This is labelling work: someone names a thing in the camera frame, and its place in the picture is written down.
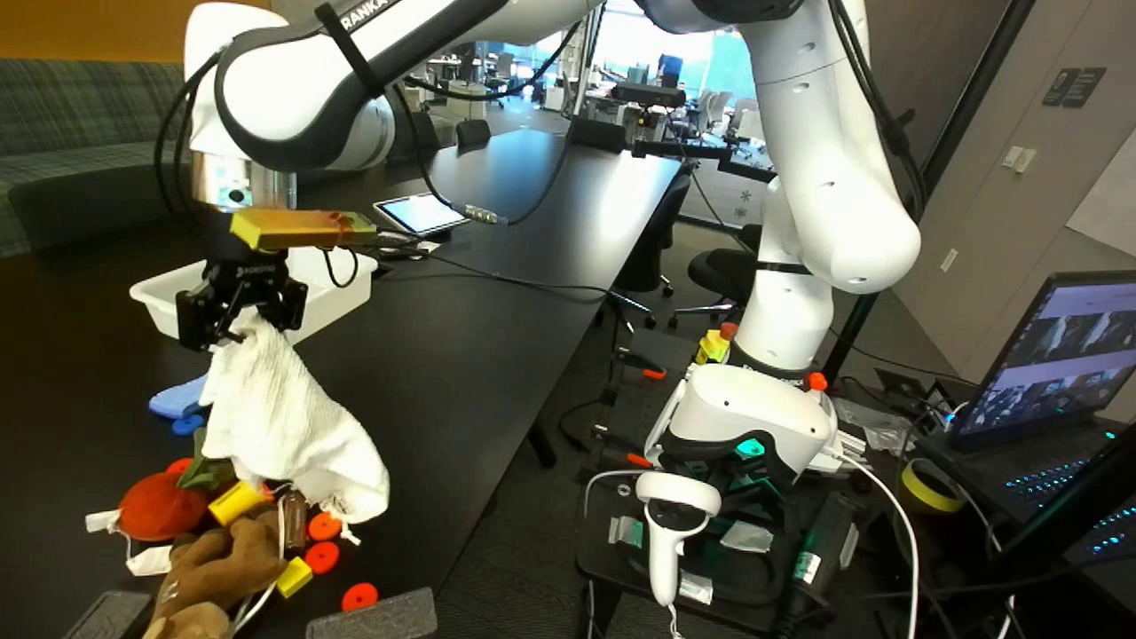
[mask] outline white cloth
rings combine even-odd
[[[245,312],[240,340],[214,348],[203,404],[205,458],[229,458],[238,480],[289,480],[310,504],[349,527],[389,504],[389,475],[349,409],[341,409],[284,334]]]

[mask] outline black table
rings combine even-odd
[[[364,308],[300,348],[389,465],[389,515],[356,561],[388,593],[438,585],[453,567],[679,172],[593,148],[561,162],[556,148],[544,130],[498,136],[464,157],[445,148],[438,183],[507,215],[525,214],[556,168],[517,228],[464,222],[445,256],[593,290],[561,299],[447,262],[402,262]],[[382,179],[356,187],[356,207],[409,191]],[[60,635],[96,593],[119,585],[117,544],[86,535],[80,515],[113,506],[126,484],[187,452],[144,420],[144,399],[197,377],[205,360],[156,337],[126,286],[197,256],[195,228],[156,222],[0,262],[0,600],[9,635]]]

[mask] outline brown stuffed animal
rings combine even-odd
[[[261,593],[284,570],[277,510],[245,515],[174,546],[144,639],[219,639],[229,635],[218,613]]]

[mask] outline computer screen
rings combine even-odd
[[[1136,270],[1051,277],[951,440],[1023,438],[1036,426],[1084,426],[1136,368]]]

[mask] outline green button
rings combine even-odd
[[[738,440],[736,456],[738,456],[742,460],[752,460],[752,458],[763,458],[763,456],[765,456],[765,445],[747,438],[747,440]]]

